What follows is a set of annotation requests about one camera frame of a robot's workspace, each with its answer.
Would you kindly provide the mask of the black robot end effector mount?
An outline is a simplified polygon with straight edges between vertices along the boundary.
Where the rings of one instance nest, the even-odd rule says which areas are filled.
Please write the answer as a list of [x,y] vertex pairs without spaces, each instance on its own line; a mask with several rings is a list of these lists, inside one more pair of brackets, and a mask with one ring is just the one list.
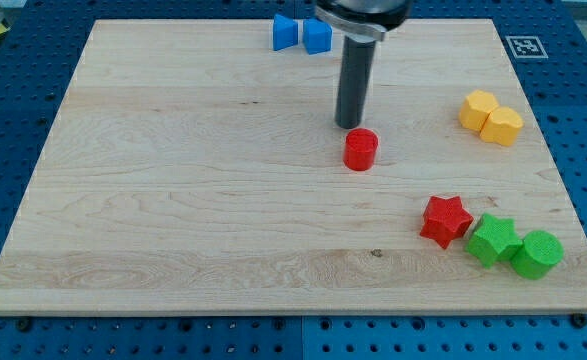
[[384,41],[408,18],[412,0],[316,0],[314,16],[358,42]]

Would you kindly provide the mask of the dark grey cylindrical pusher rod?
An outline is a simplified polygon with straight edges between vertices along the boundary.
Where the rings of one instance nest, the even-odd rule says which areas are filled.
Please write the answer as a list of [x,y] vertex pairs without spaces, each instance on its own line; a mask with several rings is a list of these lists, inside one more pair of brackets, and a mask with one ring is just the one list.
[[344,36],[335,109],[335,122],[343,129],[354,129],[362,122],[375,47],[375,41]]

